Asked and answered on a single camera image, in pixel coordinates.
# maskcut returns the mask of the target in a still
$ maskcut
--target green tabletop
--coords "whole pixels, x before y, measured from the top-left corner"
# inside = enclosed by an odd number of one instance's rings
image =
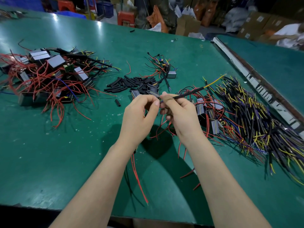
[[[217,37],[254,67],[296,110],[304,115],[304,51],[225,35]]]
[[[60,47],[96,51],[99,58],[110,60],[121,72],[101,76],[100,90],[118,76],[151,74],[144,63],[147,52],[164,54],[178,67],[177,78],[169,80],[172,92],[189,85],[202,86],[202,76],[209,82],[228,73],[241,78],[223,54],[210,42],[182,36],[150,32],[98,23],[47,13],[28,14],[24,18],[0,22],[0,53],[24,54],[24,47]],[[165,83],[161,91],[168,91]],[[130,93],[93,95],[90,101],[77,104],[78,110],[91,118],[85,119],[72,105],[65,105],[63,123],[56,130],[49,112],[42,108],[20,107],[17,97],[0,94],[0,204],[24,207],[63,209],[116,141],[124,108],[130,103]],[[155,135],[160,115],[151,134]],[[180,179],[192,168],[188,154],[177,158],[178,138],[163,133],[159,141],[145,140],[135,154],[137,173],[149,205],[143,199],[129,162],[120,184],[112,215],[169,220],[212,225],[212,218],[195,174]],[[274,164],[276,174],[265,173],[264,164],[253,163],[239,154],[229,143],[215,146],[227,167],[255,205],[273,227],[301,227],[304,213],[303,188],[292,182]]]

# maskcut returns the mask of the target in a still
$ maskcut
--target person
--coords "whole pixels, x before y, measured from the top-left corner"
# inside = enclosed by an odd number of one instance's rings
[[[277,46],[298,50],[304,44],[304,23],[286,25],[269,39],[278,40]]]
[[[215,227],[271,227],[205,137],[195,106],[173,96],[163,92],[160,103],[153,95],[139,95],[126,107],[118,140],[51,228],[107,226],[127,162],[149,134],[159,108],[189,151]]]

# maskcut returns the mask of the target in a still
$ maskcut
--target green table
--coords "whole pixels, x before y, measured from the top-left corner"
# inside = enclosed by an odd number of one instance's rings
[[[164,54],[178,67],[177,78],[169,80],[172,92],[189,85],[202,86],[202,76],[209,82],[220,74],[241,78],[223,54],[208,41],[149,32],[97,23],[47,13],[30,12],[40,19],[19,19],[0,22],[0,52],[25,53],[17,43],[30,49],[61,47],[88,49],[98,57],[111,61],[121,72],[112,71],[97,81],[102,90],[118,76],[132,72],[130,77],[151,74],[147,52]],[[165,83],[161,91],[167,91]],[[23,207],[63,209],[116,141],[124,108],[130,93],[124,91],[117,99],[108,95],[93,96],[78,104],[89,121],[66,105],[62,125],[52,129],[49,113],[42,108],[20,107],[17,97],[0,94],[0,204]],[[151,134],[155,134],[160,116]],[[160,140],[146,140],[135,154],[136,169],[149,205],[145,204],[135,180],[131,163],[126,168],[112,215],[169,220],[212,225],[212,218],[196,175],[180,179],[192,168],[188,154],[177,158],[178,138],[163,133]],[[304,191],[286,176],[277,164],[276,174],[266,175],[263,164],[255,164],[241,156],[234,146],[215,146],[227,167],[255,205],[273,227],[300,227],[304,213]]]

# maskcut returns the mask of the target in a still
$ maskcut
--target concrete floor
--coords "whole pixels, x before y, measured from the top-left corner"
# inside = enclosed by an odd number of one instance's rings
[[[114,9],[114,15],[111,18],[103,18],[100,20],[101,22],[106,22],[110,24],[117,25],[117,13],[116,9]],[[206,37],[207,33],[225,33],[225,29],[221,27],[217,27],[211,25],[209,27],[200,26],[199,33],[201,33],[204,37]]]

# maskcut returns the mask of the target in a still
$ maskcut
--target stool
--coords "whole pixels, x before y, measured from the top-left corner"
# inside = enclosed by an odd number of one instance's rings
[[[67,0],[58,0],[58,9],[59,11],[70,11],[76,13],[76,8],[72,1]]]
[[[120,11],[117,15],[117,25],[126,26],[126,22],[130,24],[130,27],[135,28],[134,13]]]

